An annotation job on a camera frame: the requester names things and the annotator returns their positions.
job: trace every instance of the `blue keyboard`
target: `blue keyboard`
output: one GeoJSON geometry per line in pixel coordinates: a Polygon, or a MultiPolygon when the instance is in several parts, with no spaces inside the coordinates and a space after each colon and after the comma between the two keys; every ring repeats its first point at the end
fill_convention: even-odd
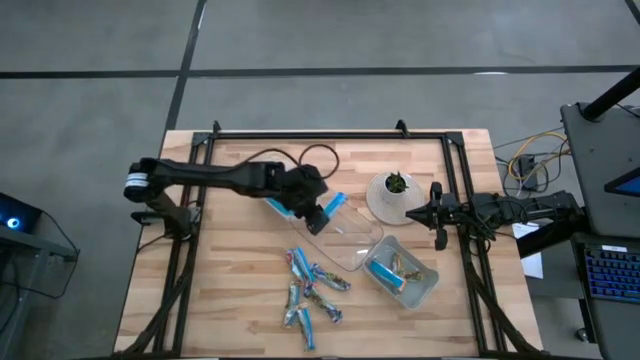
{"type": "Polygon", "coordinates": [[[584,250],[591,296],[640,303],[640,253],[584,250]]]}

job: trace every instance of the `gray floor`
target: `gray floor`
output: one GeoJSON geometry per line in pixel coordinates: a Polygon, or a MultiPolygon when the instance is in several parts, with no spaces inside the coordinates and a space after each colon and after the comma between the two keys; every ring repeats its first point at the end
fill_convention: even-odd
{"type": "MultiPolygon", "coordinates": [[[[3,1],[0,71],[178,69],[195,4],[3,1]]],[[[193,68],[625,65],[640,63],[638,38],[623,0],[209,0],[193,68]]],[[[623,75],[192,79],[177,128],[209,129],[214,119],[228,129],[389,128],[404,119],[488,128],[499,144],[560,126],[560,105],[589,101],[623,75]]],[[[140,231],[123,180],[131,161],[157,154],[174,87],[0,80],[0,191],[47,209],[82,249],[65,297],[34,309],[21,358],[110,352],[140,231]]],[[[570,160],[558,189],[580,197],[570,160]]],[[[598,356],[573,338],[577,302],[534,297],[534,306],[547,350],[598,356]]]]}

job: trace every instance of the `small succulent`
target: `small succulent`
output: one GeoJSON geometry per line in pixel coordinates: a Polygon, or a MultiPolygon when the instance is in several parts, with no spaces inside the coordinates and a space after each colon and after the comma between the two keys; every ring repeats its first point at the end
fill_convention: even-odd
{"type": "Polygon", "coordinates": [[[398,171],[396,174],[389,174],[389,177],[386,181],[386,186],[387,189],[394,194],[400,194],[408,188],[407,183],[400,175],[400,171],[398,171]]]}

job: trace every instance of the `wooden tabletop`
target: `wooden tabletop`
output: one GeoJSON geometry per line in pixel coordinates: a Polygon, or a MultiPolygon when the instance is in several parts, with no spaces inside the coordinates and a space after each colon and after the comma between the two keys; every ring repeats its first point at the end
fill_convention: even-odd
{"type": "MultiPolygon", "coordinates": [[[[462,130],[476,192],[501,192],[487,130],[462,130]]],[[[163,158],[187,161],[192,131],[170,131],[163,158]]],[[[231,165],[268,147],[281,148],[297,157],[312,143],[333,147],[340,169],[327,180],[329,187],[349,195],[348,204],[370,219],[365,190],[373,176],[385,171],[410,174],[426,194],[431,182],[448,191],[441,144],[433,140],[216,140],[213,164],[231,165]]],[[[458,187],[462,186],[457,154],[452,148],[458,187]]],[[[258,160],[277,160],[277,154],[258,160]]],[[[316,149],[305,162],[321,172],[334,166],[326,150],[316,149]]],[[[179,200],[181,187],[167,193],[179,200]]],[[[275,212],[265,212],[264,200],[250,199],[223,189],[207,191],[196,271],[184,335],[183,356],[292,357],[292,356],[474,356],[477,348],[470,318],[460,249],[455,229],[449,228],[449,245],[436,252],[435,234],[412,223],[383,226],[427,267],[438,271],[439,283],[417,310],[404,309],[374,284],[363,270],[346,272],[311,246],[275,212]],[[303,352],[298,328],[282,327],[291,279],[285,250],[301,246],[312,262],[318,262],[352,283],[339,293],[321,287],[322,293],[343,312],[335,325],[311,306],[317,350],[303,352]]],[[[141,244],[162,233],[161,226],[147,227],[141,244]]],[[[146,326],[160,304],[171,244],[160,240],[136,258],[115,350],[126,348],[146,326]]],[[[498,237],[489,252],[498,300],[514,325],[534,346],[541,348],[531,299],[515,241],[498,237]]],[[[485,333],[493,344],[491,324],[483,309],[485,333]]],[[[170,317],[167,346],[175,317],[170,317]]]]}

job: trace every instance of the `potted plant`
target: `potted plant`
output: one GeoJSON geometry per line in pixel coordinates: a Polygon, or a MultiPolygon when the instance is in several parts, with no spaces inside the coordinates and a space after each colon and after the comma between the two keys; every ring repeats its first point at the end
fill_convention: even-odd
{"type": "Polygon", "coordinates": [[[395,174],[390,173],[384,181],[384,185],[387,191],[383,192],[383,199],[390,204],[396,204],[401,201],[405,190],[408,188],[407,182],[399,171],[395,174]]]}

